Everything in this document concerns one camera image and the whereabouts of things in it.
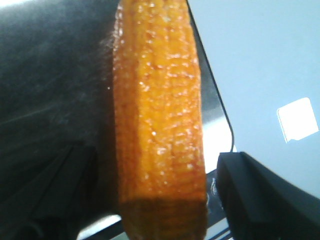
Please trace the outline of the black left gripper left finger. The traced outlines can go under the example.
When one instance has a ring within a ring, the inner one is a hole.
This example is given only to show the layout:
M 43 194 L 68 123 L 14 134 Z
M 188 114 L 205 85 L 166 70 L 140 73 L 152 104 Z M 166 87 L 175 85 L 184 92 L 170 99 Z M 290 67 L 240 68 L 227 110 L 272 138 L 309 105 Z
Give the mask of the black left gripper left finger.
M 94 146 L 65 148 L 22 188 L 0 202 L 2 240 L 75 240 L 98 178 Z

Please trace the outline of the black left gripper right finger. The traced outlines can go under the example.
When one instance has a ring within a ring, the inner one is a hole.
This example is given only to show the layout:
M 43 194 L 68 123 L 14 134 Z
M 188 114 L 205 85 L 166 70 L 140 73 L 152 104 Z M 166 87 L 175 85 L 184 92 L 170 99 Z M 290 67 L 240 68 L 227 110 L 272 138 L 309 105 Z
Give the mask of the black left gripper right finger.
M 235 240 L 320 238 L 320 200 L 245 152 L 220 153 L 216 187 Z

